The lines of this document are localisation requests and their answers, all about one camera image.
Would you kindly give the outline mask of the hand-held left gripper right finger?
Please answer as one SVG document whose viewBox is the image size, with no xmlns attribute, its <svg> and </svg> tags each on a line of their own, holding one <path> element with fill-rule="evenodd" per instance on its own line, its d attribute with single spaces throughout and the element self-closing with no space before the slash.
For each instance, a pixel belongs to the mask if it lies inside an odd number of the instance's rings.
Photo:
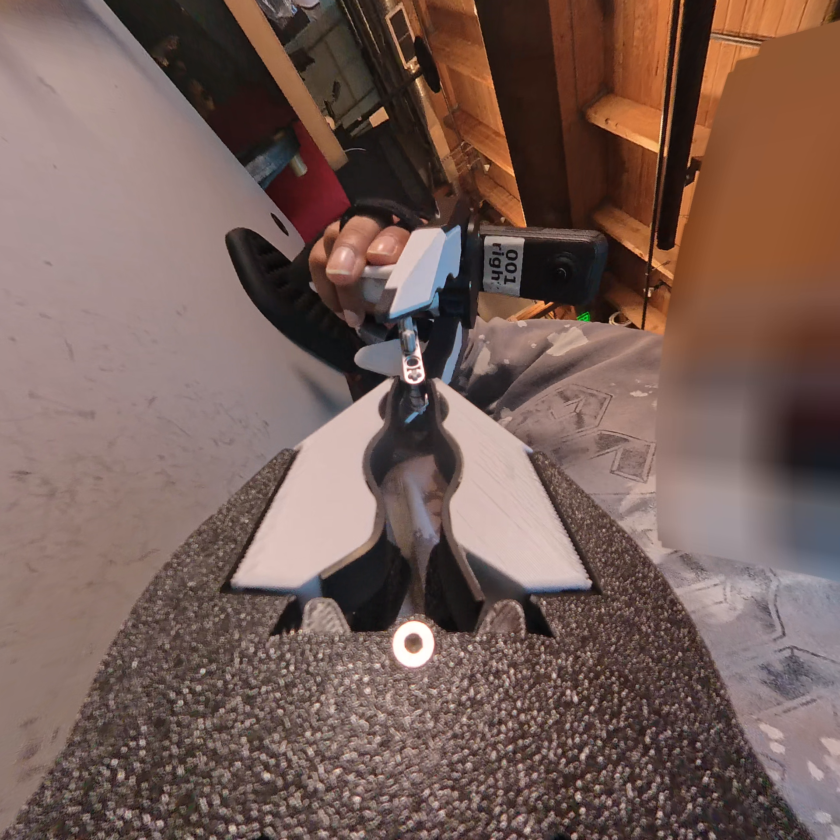
<svg viewBox="0 0 840 840">
<path fill-rule="evenodd" d="M 428 384 L 428 439 L 445 482 L 429 560 L 431 616 L 588 593 L 591 576 L 532 462 L 532 451 L 439 380 Z"/>
</svg>

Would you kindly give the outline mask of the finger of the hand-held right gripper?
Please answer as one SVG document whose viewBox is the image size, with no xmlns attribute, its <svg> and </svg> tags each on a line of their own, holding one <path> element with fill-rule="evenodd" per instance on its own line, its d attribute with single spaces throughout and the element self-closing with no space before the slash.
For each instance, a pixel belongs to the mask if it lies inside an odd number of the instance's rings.
<svg viewBox="0 0 840 840">
<path fill-rule="evenodd" d="M 365 268 L 365 300 L 376 320 L 398 320 L 436 307 L 437 294 L 459 274 L 462 228 L 413 231 L 396 263 Z"/>
<path fill-rule="evenodd" d="M 357 366 L 384 376 L 403 372 L 401 327 L 408 322 L 416 328 L 416 352 L 421 356 L 425 378 L 451 382 L 463 354 L 463 325 L 457 318 L 425 316 L 405 317 L 397 324 L 396 337 L 364 346 L 354 357 Z"/>
</svg>

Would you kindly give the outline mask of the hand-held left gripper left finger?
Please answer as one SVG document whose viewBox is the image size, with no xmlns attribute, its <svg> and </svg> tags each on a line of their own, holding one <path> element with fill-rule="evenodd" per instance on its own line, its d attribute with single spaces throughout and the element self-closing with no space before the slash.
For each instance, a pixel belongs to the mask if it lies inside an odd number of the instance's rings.
<svg viewBox="0 0 840 840">
<path fill-rule="evenodd" d="M 410 570 L 386 534 L 372 445 L 403 383 L 388 380 L 297 447 L 234 570 L 237 592 L 334 600 L 347 617 L 397 617 Z"/>
</svg>

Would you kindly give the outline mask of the grey brick beam assembly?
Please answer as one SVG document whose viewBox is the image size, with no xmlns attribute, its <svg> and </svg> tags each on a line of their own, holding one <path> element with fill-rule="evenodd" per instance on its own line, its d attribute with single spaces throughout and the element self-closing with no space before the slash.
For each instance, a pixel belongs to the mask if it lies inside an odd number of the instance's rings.
<svg viewBox="0 0 840 840">
<path fill-rule="evenodd" d="M 428 402 L 422 348 L 412 318 L 399 321 L 398 338 L 402 355 L 398 415 L 408 425 L 425 413 Z"/>
</svg>

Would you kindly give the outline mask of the person's right hand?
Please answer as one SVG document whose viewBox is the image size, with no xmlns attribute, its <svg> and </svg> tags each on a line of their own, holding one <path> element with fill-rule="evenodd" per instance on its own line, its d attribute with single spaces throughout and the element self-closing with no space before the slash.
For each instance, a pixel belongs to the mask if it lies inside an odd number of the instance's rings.
<svg viewBox="0 0 840 840">
<path fill-rule="evenodd" d="M 309 255 L 314 290 L 341 320 L 359 328 L 370 308 L 361 290 L 364 269 L 396 263 L 409 236 L 402 227 L 366 216 L 331 224 Z"/>
</svg>

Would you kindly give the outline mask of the red cabinet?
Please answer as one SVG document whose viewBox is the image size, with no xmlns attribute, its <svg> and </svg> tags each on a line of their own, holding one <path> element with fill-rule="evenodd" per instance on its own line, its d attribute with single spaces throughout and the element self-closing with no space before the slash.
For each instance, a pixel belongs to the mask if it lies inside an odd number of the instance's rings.
<svg viewBox="0 0 840 840">
<path fill-rule="evenodd" d="M 318 238 L 349 207 L 332 167 L 278 90 L 257 85 L 239 87 L 210 111 L 208 122 L 242 164 L 267 151 L 281 131 L 297 137 L 307 172 L 296 175 L 288 164 L 265 191 L 306 243 Z"/>
</svg>

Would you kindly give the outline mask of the black round lamp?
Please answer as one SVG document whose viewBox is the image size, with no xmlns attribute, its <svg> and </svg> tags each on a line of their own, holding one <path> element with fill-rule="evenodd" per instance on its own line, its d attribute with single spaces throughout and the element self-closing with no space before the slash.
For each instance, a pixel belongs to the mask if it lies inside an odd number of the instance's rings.
<svg viewBox="0 0 840 840">
<path fill-rule="evenodd" d="M 412 79 L 417 80 L 423 78 L 432 93 L 440 93 L 442 83 L 431 50 L 427 46 L 426 41 L 421 36 L 416 36 L 413 40 L 413 48 L 417 69 L 413 73 Z"/>
</svg>

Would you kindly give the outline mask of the light wooden beam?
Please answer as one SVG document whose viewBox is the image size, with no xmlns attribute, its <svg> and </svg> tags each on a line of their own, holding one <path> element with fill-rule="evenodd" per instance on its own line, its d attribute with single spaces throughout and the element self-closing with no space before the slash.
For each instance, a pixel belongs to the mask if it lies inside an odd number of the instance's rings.
<svg viewBox="0 0 840 840">
<path fill-rule="evenodd" d="M 337 171 L 345 166 L 346 153 L 257 1 L 225 4 L 331 168 Z"/>
</svg>

